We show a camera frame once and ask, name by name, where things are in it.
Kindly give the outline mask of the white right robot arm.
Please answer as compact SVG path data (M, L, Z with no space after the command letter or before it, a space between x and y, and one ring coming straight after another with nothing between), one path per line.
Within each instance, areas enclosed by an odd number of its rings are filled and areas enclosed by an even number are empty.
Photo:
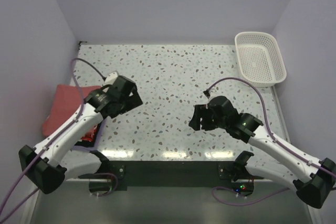
M248 175L272 180L294 191L305 204L320 209L335 185L335 162L308 155L274 133L249 113L239 113L225 96L214 97L207 104L194 107L189 127L195 131L223 129L273 158L260 161L252 152L243 151L229 172L232 179Z

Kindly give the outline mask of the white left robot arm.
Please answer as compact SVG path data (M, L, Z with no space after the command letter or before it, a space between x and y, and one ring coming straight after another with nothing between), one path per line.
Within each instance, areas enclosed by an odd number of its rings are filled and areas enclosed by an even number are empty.
M104 86L92 90L75 113L48 138L35 147L23 146L19 152L22 172L44 194L55 191L64 180L92 173L97 178L108 174L109 165L98 157L86 156L73 168L61 166L64 156L95 125L107 117L115 118L142 105L137 85L119 75L108 78Z

